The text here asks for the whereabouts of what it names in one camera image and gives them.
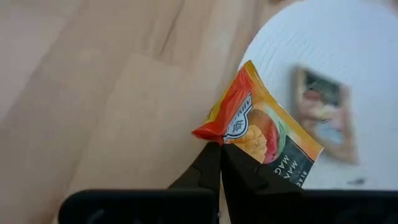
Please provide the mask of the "orange mango tea packet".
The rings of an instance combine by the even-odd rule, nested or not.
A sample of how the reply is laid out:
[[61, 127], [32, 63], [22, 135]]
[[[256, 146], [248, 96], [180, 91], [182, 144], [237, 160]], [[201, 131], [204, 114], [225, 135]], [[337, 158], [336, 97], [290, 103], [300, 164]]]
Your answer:
[[323, 149], [268, 92], [250, 60], [192, 133], [234, 144], [299, 187]]

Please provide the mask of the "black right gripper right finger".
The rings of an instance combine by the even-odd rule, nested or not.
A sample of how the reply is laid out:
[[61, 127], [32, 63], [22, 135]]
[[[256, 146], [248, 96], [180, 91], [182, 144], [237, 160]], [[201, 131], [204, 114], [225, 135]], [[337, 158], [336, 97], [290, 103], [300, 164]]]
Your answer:
[[398, 191], [304, 190], [232, 144], [221, 176], [232, 224], [398, 224]]

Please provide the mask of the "white round plate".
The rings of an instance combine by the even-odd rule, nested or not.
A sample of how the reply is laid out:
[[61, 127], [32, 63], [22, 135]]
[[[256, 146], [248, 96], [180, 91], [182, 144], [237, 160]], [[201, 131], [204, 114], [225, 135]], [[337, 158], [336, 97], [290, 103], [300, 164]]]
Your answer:
[[359, 165], [323, 152], [306, 188], [398, 190], [398, 15], [392, 9], [368, 0], [295, 2], [261, 27], [243, 59], [288, 111], [297, 65], [351, 89]]

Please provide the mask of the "tan tea packet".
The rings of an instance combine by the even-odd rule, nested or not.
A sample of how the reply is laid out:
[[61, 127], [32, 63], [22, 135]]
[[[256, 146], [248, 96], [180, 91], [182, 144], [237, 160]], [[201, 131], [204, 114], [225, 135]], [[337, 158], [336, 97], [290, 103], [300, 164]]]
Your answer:
[[292, 78], [299, 124], [336, 160], [358, 165], [350, 88], [304, 66], [295, 67]]

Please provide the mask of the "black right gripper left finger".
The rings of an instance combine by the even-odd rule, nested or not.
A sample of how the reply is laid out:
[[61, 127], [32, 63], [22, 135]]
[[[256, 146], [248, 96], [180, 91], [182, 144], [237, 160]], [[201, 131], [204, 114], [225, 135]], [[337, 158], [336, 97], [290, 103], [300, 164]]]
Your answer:
[[205, 145], [166, 189], [88, 189], [67, 197], [58, 224], [219, 224], [221, 147]]

